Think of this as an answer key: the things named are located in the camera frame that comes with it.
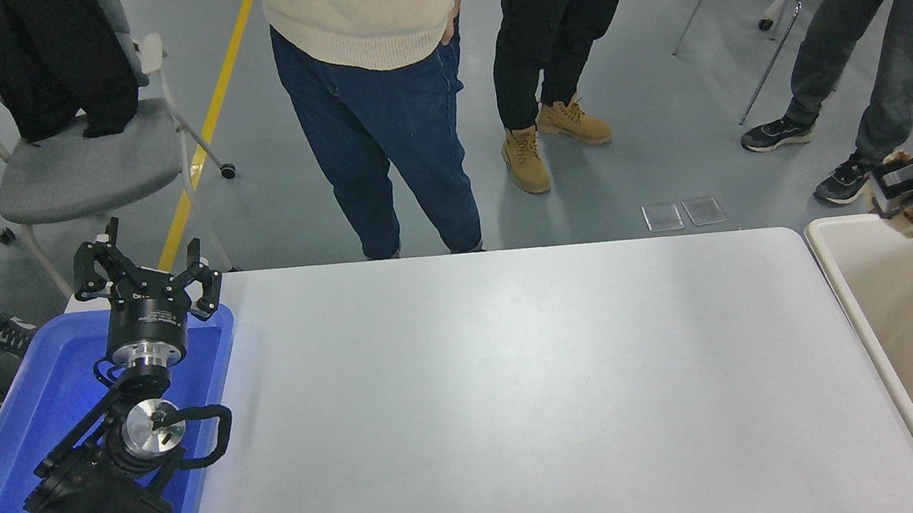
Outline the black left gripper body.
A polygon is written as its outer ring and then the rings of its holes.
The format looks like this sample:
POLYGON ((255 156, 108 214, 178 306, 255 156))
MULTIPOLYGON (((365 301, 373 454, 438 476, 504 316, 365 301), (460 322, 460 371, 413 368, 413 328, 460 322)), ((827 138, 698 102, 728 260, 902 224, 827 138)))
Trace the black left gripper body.
POLYGON ((175 349, 186 346, 191 304, 184 289, 176 286, 173 274, 148 268, 137 279, 123 274, 113 280, 108 299, 108 355, 147 342, 167 343, 175 349))

